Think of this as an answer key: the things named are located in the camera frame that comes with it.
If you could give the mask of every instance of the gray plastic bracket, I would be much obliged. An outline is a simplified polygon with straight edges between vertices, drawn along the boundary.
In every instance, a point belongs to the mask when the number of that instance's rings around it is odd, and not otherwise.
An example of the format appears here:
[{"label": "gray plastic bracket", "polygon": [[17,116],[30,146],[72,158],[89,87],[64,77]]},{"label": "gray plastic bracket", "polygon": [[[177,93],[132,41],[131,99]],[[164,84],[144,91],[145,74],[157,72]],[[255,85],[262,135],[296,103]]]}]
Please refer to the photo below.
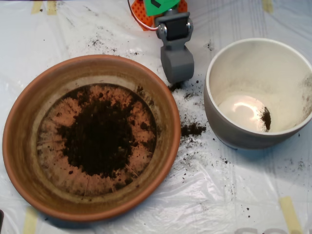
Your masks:
[{"label": "gray plastic bracket", "polygon": [[[185,43],[191,39],[193,32],[193,23],[189,16],[189,12],[178,13],[175,9],[171,9],[164,16],[155,19],[155,25],[159,26],[156,32],[157,36],[164,43],[160,50],[160,60],[170,83],[188,80],[194,74],[194,58],[185,46]],[[168,40],[168,30],[175,30],[177,27],[167,28],[167,24],[177,21],[186,22],[187,35],[185,36],[184,32],[181,32],[181,38]]]}]

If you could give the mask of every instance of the yellow tape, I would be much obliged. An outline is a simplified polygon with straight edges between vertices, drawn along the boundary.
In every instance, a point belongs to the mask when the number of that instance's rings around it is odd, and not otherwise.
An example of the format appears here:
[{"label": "yellow tape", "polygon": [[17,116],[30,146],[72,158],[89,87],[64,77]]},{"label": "yellow tape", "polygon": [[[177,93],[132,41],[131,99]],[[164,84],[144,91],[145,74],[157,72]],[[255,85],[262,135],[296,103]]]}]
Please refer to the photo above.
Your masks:
[{"label": "yellow tape", "polygon": [[36,14],[40,11],[43,1],[34,1],[33,8],[31,9],[31,14]]},{"label": "yellow tape", "polygon": [[56,16],[57,14],[57,1],[47,1],[47,15]]},{"label": "yellow tape", "polygon": [[303,234],[290,196],[279,199],[284,218],[290,234]]},{"label": "yellow tape", "polygon": [[23,234],[35,234],[38,213],[33,207],[27,207]]},{"label": "yellow tape", "polygon": [[262,0],[262,9],[265,11],[265,12],[268,12],[270,14],[273,13],[273,3],[272,3],[272,0]]}]

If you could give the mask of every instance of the soil crumb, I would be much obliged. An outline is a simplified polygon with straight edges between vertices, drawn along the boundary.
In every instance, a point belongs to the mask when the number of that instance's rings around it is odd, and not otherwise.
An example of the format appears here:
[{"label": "soil crumb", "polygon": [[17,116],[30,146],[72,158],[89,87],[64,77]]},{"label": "soil crumb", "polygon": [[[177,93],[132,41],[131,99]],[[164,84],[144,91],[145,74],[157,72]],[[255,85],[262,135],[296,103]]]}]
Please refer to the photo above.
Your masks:
[{"label": "soil crumb", "polygon": [[264,112],[262,114],[261,119],[264,122],[265,127],[267,128],[266,132],[269,131],[271,128],[271,115],[266,107],[264,107]]},{"label": "soil crumb", "polygon": [[172,92],[174,92],[176,89],[181,89],[182,88],[182,82],[179,83],[175,83],[173,85],[169,85],[168,86],[169,90]]},{"label": "soil crumb", "polygon": [[206,127],[201,127],[197,123],[184,125],[181,127],[181,136],[188,137],[189,135],[198,136],[206,130]]}]

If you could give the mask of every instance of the soil residue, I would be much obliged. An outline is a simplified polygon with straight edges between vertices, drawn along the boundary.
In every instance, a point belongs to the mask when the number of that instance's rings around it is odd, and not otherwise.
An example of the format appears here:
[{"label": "soil residue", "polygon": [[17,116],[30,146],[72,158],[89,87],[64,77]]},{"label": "soil residue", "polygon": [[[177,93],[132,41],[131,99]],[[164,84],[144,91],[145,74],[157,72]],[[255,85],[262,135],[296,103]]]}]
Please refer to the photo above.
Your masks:
[{"label": "soil residue", "polygon": [[181,89],[182,88],[182,82],[170,85],[170,86],[168,86],[168,88],[171,91],[171,93],[173,93],[176,89]]},{"label": "soil residue", "polygon": [[264,125],[267,129],[266,132],[268,132],[271,128],[271,115],[270,115],[269,110],[266,107],[264,107],[264,112],[262,114],[261,119],[264,122]]},{"label": "soil residue", "polygon": [[[145,108],[146,103],[135,93],[127,106],[118,101],[114,104],[110,100],[95,98],[90,101],[89,86],[73,90],[64,97],[76,99],[82,107],[71,126],[57,128],[58,134],[66,140],[62,152],[68,157],[68,163],[82,168],[91,176],[114,177],[113,171],[123,169],[129,163],[132,147],[137,144],[131,127],[134,121],[129,121],[128,117],[137,101],[142,102]],[[141,128],[153,130],[156,126],[148,126],[144,122]],[[153,152],[156,139],[145,143]]]},{"label": "soil residue", "polygon": [[188,137],[189,135],[198,136],[206,130],[206,127],[201,127],[198,123],[192,123],[190,125],[184,125],[181,127],[181,136]]}]

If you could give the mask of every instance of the plastic sheet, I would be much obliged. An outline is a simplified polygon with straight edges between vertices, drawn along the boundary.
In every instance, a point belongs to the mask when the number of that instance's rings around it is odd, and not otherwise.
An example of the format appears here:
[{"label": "plastic sheet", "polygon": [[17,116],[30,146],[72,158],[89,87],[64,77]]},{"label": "plastic sheet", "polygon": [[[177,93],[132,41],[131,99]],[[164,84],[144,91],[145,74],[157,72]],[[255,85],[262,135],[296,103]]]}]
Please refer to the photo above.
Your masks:
[{"label": "plastic sheet", "polygon": [[[187,43],[194,77],[177,89],[182,123],[207,126],[199,137],[181,139],[175,163],[159,188],[138,207],[110,220],[75,224],[38,214],[36,233],[287,233],[280,197],[290,196],[304,233],[312,230],[312,124],[287,141],[261,151],[224,146],[207,122],[203,85],[212,57],[244,38],[284,42],[312,62],[310,0],[194,0]],[[168,84],[160,62],[162,46],[143,32],[124,0],[57,1],[56,15],[31,14],[34,2],[0,1],[0,129],[15,99],[37,75],[61,61],[89,54],[133,59]],[[29,204],[17,193],[0,157],[0,209],[4,234],[26,233]]]}]

